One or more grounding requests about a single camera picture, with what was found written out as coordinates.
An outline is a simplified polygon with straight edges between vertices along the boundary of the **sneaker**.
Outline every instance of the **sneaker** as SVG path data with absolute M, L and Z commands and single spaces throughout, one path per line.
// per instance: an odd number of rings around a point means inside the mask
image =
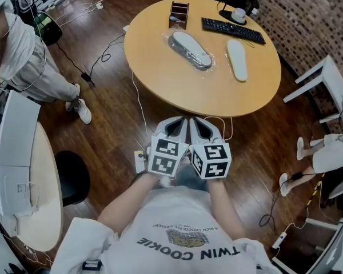
M 78 107 L 74 107 L 74 110 L 79 114 L 81 121 L 88 125 L 91 122 L 91 112 L 83 99 L 79 98 L 78 101 L 80 105 Z
M 78 92 L 78 96 L 80 95 L 80 85 L 75 83 L 74 84 L 76 86 L 77 89 L 79 89 L 79 92 Z M 66 102 L 65 103 L 65 109 L 67 112 L 71 111 L 72 109 L 74 108 L 74 102 Z
M 303 150 L 304 150 L 304 140 L 302 137 L 299 137 L 297 139 L 297 153 L 296 153 L 297 160 L 301 160 L 304 158 L 304 156 L 302 155 Z
M 280 191 L 282 197 L 285 197 L 290 190 L 288 189 L 287 174 L 284 173 L 280 176 Z

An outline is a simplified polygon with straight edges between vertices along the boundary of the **wooden floor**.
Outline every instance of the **wooden floor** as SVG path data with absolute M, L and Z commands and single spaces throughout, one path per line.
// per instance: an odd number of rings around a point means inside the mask
M 56 18 L 82 3 L 96 1 L 98 0 L 65 0 L 51 15 Z M 123 33 L 122 28 L 140 11 L 157 1 L 159 0 L 105 0 L 101 11 L 96 10 L 64 25 L 59 44 L 75 64 L 89 72 L 108 43 Z M 58 22 L 64 23 L 76 15 L 78 13 L 74 11 Z M 90 172 L 91 187 L 85 202 L 67 206 L 64 210 L 64 235 L 72 218 L 97 218 L 108 203 L 127 189 L 135 175 L 133 152 L 139 150 L 138 142 L 145 146 L 150 139 L 145 133 L 122 43 L 109 49 L 110 60 L 95 66 L 95 87 L 80 78 L 80 72 L 56 45 L 51 46 L 50 51 L 61 73 L 70 82 L 81 85 L 81 98 L 84 98 L 93 114 L 91 124 L 86 126 L 77 114 L 66 113 L 63 102 L 44 104 L 41 108 L 39 120 L 48 134 L 54 153 L 61 150 L 78 153 Z M 149 131 L 153 131 L 159 121 L 183 114 L 181 110 L 156 98 L 137 80 L 136 84 Z M 295 88 L 294 79 L 282 67 L 282 81 L 275 97 L 262 109 L 234 118 L 234 134 L 229 141 L 233 162 L 230 176 L 226 180 L 228 193 L 248 237 L 262 242 L 266 249 L 269 249 L 276 240 L 276 235 L 290 222 L 298 220 L 298 224 L 302 224 L 306 216 L 305 204 L 317 181 L 316 179 L 295 188 L 286 198 L 279 198 L 273 211 L 276 233 L 272 222 L 266 227 L 259 227 L 261 216 L 270 211 L 280 175 L 283 172 L 295 173 L 310 164 L 309 160 L 296 161 L 296 141 L 299 136 L 303 136 L 305 142 L 308 141 L 312 133 L 310 127 L 317 117 L 304 95 L 288 104 L 283 103 L 283 97 Z M 212 122 L 222 128 L 219 120 Z M 225 122 L 228 127 L 225 133 L 229 135 L 230 120 Z M 319 125 L 314 125 L 313 130 L 315 138 L 324 134 Z M 316 198 L 309 207 L 310 214 L 324 221 L 325 218 L 317 210 L 317 203 Z M 49 252 L 52 258 L 56 249 Z M 38 264 L 30 264 L 34 268 L 39 267 Z

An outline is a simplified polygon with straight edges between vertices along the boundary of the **person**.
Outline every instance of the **person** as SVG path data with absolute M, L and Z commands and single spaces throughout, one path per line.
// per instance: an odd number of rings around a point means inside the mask
M 91 122 L 91 112 L 79 98 L 80 85 L 67 82 L 59 73 L 33 27 L 13 14 L 10 0 L 0 0 L 0 79 L 10 80 L 10 85 L 18 91 L 26 89 L 27 95 L 36 100 L 63 100 L 66 111 L 76 111 L 85 124 Z
M 297 160 L 312 156 L 312 165 L 302 172 L 298 172 L 288 178 L 286 173 L 280 176 L 280 192 L 284 197 L 294 187 L 308 182 L 317 174 L 334 171 L 343 167 L 343 134 L 328 134 L 315 146 L 304 149 L 302 137 L 297 139 Z
M 83 273 L 84 262 L 114 274 L 280 273 L 246 238 L 221 179 L 202 182 L 191 164 L 176 187 L 155 188 L 159 177 L 143 174 L 97 221 L 74 218 L 51 274 Z

